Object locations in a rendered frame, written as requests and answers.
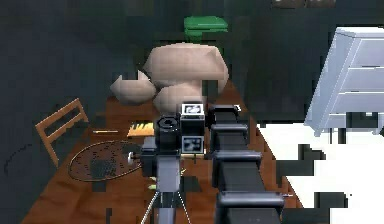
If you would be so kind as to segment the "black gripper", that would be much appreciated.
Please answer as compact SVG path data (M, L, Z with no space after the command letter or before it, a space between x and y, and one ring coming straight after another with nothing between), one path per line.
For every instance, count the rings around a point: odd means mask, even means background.
M145 177L156 178L153 195L140 224L145 224L152 207L160 195L161 201L176 201L179 197L188 224L191 223L180 190L180 140L178 120L163 116L154 123L154 135L146 137L141 148L140 162Z

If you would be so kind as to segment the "brown wooden table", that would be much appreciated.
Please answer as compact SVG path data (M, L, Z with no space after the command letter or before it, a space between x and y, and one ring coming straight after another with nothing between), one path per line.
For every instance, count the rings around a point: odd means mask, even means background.
M106 101L103 115L106 118L103 127L114 132L96 135L87 129L70 151L70 156L88 144L124 140L133 120L151 119L157 112L151 103L123 106L111 96ZM91 183L69 177L68 163L68 160L63 161L21 224L105 224L108 208L112 210L111 224L139 224L152 198L152 192L147 189L150 180L140 171L107 182L104 192L94 192ZM184 160L182 164L188 176L198 179L201 190L186 195L190 217L186 218L179 210L177 223L213 224L217 190L211 186L211 162Z

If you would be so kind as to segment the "dark tennis racket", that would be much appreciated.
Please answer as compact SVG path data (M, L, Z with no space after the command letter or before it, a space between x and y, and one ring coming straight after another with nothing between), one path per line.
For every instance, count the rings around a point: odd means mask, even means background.
M116 179L141 168L140 152L140 145L124 140L88 145L71 159L68 174L83 182Z

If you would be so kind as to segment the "rounded beige lump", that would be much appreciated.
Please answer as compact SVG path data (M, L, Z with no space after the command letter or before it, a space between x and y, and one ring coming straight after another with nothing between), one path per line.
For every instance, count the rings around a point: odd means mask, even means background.
M181 104L186 102L204 103L205 97L201 88L188 83L164 87L153 100L154 106L161 114L176 113Z

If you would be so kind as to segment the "small pointed beige shape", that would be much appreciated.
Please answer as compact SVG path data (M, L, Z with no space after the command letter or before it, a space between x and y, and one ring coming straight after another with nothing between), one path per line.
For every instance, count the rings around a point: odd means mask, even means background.
M110 90L121 104L141 105L152 99L157 89L150 78L142 71L137 71L136 80L123 80L119 76L110 86Z

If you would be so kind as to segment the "large beige lumpy shape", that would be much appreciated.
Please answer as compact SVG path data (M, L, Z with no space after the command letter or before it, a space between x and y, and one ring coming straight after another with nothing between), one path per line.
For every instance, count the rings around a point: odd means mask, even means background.
M215 46L175 43L153 48L143 69L153 81L216 80L222 91L229 78L228 67Z

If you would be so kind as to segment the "green flat box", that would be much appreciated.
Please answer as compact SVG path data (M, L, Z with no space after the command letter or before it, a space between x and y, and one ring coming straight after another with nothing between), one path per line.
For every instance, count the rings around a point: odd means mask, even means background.
M200 42L204 33L227 32L228 23L217 16L189 16L184 18L184 35L189 42Z

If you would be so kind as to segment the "white chest of drawers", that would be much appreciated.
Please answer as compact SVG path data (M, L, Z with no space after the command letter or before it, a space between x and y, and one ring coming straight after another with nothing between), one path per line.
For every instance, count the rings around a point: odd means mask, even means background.
M307 115L315 136L384 128L384 28L338 27Z

